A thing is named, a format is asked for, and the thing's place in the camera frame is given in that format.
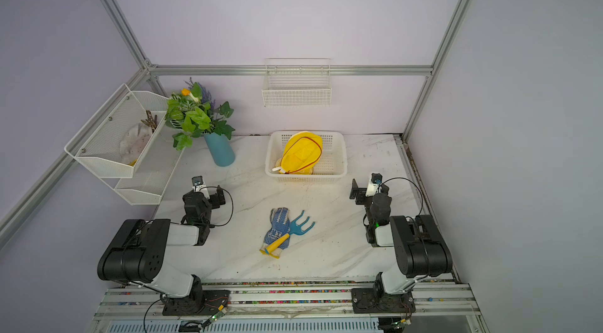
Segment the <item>yellow mesh laundry bag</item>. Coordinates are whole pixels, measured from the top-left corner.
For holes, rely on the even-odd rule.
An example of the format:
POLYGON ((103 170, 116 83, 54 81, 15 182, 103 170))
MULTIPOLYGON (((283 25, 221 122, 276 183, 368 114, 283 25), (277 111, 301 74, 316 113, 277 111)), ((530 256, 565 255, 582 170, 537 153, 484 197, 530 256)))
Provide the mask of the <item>yellow mesh laundry bag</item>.
POLYGON ((313 174, 323 155, 323 139, 309 131, 294 134, 284 147, 284 153, 272 172, 278 174, 313 174))

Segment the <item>teal garden rake yellow handle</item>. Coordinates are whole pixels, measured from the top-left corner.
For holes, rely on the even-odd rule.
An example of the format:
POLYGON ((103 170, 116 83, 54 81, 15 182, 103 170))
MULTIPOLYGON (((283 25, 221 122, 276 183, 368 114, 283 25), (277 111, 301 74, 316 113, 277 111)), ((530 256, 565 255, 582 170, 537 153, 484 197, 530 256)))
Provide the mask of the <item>teal garden rake yellow handle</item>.
POLYGON ((289 233, 285 234, 279 240, 275 241, 268 247, 268 254, 272 257, 279 258, 280 253, 288 248, 290 238, 293 236, 303 236, 309 232, 314 226, 315 221, 309 223, 310 217, 305 216, 304 210, 294 219, 290 219, 289 233))

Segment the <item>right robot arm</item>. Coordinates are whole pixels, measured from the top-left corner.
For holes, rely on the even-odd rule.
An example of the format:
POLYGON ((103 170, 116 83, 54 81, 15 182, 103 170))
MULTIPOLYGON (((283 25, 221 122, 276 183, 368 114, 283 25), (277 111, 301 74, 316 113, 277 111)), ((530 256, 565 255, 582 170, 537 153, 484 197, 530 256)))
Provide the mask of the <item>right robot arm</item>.
POLYGON ((365 188, 353 180, 350 199, 364 207, 367 242, 374 248, 394 250, 395 264, 375 278, 376 298, 406 295, 416 284, 452 271, 452 254, 433 216, 394 215, 393 198, 381 174, 372 174, 365 188))

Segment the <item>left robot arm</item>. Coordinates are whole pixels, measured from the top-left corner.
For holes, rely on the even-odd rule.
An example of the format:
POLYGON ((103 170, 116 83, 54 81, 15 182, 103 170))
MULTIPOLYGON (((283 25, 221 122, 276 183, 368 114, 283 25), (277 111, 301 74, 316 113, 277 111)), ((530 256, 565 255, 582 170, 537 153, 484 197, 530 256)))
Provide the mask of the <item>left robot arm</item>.
POLYGON ((168 248, 203 246, 210 231, 219 226, 211 222, 212 212, 231 198, 219 185, 198 185, 182 197, 185 215, 179 222, 127 219, 100 257, 97 276, 151 289, 164 298, 201 298, 199 278, 169 264, 166 252, 168 248))

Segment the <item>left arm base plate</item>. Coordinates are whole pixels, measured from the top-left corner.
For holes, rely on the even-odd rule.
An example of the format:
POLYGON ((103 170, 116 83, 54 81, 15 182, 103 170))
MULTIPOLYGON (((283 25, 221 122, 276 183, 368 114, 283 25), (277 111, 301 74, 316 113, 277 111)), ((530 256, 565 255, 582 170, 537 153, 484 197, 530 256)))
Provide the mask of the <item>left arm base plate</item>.
POLYGON ((185 298, 161 299, 163 316, 212 316, 228 305, 230 291, 209 290, 185 298))

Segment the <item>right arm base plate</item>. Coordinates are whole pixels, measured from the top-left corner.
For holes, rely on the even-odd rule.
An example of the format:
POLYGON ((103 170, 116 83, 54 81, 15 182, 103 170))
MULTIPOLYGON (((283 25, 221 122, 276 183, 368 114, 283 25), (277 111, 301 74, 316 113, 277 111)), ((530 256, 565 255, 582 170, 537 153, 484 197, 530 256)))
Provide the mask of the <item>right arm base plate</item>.
POLYGON ((355 314, 413 314, 416 305, 410 293, 403 295, 382 294, 372 288, 351 290, 353 312, 355 314))

